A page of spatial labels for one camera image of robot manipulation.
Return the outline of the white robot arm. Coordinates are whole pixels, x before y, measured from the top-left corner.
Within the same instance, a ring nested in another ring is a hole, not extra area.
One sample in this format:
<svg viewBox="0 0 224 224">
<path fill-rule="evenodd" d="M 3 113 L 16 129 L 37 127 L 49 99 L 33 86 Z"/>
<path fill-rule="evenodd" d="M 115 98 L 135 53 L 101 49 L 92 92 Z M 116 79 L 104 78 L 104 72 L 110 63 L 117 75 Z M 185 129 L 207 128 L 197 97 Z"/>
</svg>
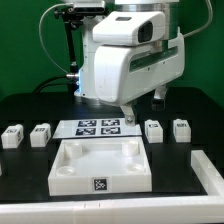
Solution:
<svg viewBox="0 0 224 224">
<path fill-rule="evenodd" d="M 179 0 L 80 0 L 84 19 L 84 64 L 75 96 L 121 108 L 125 122 L 136 122 L 134 101 L 184 71 L 184 37 L 177 24 Z"/>
</svg>

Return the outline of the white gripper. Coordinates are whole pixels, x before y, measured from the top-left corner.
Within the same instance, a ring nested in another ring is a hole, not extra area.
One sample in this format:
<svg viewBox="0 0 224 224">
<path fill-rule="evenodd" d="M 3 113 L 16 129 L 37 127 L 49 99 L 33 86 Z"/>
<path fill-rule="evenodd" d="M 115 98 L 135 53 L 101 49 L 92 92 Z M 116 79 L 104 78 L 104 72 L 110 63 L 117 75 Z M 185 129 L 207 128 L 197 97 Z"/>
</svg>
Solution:
<svg viewBox="0 0 224 224">
<path fill-rule="evenodd" d="M 168 41 L 167 49 L 157 53 L 154 50 L 151 44 L 100 46 L 95 53 L 96 96 L 106 104 L 122 105 L 125 123 L 129 126 L 135 125 L 135 114 L 132 105 L 126 103 L 155 89 L 152 109 L 163 110 L 164 84 L 180 77 L 184 71 L 185 49 L 181 33 Z"/>
</svg>

